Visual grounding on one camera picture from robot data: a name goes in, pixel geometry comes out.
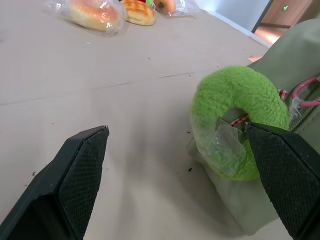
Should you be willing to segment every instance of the fuzzy green fabric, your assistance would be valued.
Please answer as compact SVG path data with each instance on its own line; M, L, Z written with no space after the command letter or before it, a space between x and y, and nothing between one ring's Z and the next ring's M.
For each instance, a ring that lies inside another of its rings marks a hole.
M199 83L192 101L192 124L212 131L213 120L216 122L231 108L243 109L252 122L286 130L289 128L288 108L274 85L265 76L246 66L222 68ZM256 179L260 175L247 139L243 146L245 159L237 167L236 174L228 175L214 166L214 163L227 162L227 167L234 167L232 163L235 161L226 160L219 153L215 153L207 162L222 177L237 181Z

